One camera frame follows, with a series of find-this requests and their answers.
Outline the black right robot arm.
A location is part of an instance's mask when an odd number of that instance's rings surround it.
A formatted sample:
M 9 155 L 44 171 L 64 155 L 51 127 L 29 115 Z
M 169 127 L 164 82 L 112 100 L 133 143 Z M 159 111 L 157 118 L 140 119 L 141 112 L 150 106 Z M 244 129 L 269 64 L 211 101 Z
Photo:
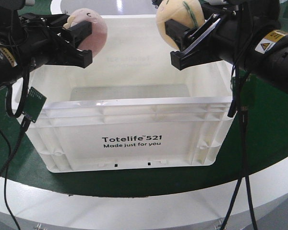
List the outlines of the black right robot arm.
M 176 19 L 165 22 L 177 44 L 171 63 L 179 70 L 224 60 L 288 94 L 288 33 L 281 30 L 277 0 L 206 1 L 205 23 L 189 29 Z

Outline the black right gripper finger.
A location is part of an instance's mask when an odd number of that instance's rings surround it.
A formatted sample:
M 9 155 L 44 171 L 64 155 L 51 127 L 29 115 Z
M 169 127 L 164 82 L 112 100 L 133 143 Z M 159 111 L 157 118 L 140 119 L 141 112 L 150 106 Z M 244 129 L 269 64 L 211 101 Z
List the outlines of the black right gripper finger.
M 211 33 L 193 50 L 178 50 L 170 53 L 171 64 L 178 70 L 188 67 L 220 61 L 210 47 Z
M 202 26 L 192 29 L 170 19 L 165 22 L 165 31 L 179 50 L 193 50 L 215 29 L 217 24 L 218 14 L 212 14 Z

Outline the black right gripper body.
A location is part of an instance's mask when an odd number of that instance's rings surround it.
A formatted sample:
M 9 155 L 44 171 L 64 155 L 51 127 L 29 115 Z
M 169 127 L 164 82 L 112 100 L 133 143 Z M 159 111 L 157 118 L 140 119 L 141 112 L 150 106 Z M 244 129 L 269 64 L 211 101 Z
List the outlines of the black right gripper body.
M 235 53 L 243 52 L 244 62 L 257 41 L 280 28 L 278 0 L 206 0 L 201 6 L 205 19 L 220 14 L 208 41 L 214 55 L 231 64 L 237 60 Z

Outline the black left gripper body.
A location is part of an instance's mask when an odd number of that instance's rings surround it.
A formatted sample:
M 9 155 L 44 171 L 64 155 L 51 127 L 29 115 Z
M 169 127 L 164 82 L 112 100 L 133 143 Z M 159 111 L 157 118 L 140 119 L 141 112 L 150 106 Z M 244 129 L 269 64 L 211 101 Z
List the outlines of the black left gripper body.
M 48 61 L 51 41 L 60 37 L 68 15 L 5 13 L 4 65 L 42 66 Z

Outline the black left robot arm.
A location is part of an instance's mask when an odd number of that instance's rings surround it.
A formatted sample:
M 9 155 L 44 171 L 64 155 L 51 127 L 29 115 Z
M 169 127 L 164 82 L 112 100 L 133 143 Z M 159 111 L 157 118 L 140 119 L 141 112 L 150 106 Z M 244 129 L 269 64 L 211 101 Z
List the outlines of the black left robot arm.
M 78 49 L 91 35 L 92 24 L 82 21 L 66 29 L 66 14 L 18 14 L 34 4 L 33 0 L 0 0 L 0 89 L 43 65 L 86 68 L 92 63 L 92 51 Z

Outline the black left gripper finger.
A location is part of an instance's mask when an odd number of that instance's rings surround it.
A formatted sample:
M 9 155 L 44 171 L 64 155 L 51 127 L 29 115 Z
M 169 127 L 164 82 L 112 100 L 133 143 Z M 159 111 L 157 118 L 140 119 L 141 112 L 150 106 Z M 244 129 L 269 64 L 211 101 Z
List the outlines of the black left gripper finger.
M 91 22 L 82 21 L 68 29 L 62 28 L 61 38 L 70 42 L 73 47 L 77 48 L 92 33 Z
M 93 62 L 91 50 L 79 50 L 59 36 L 51 41 L 51 48 L 46 65 L 76 66 L 86 68 Z

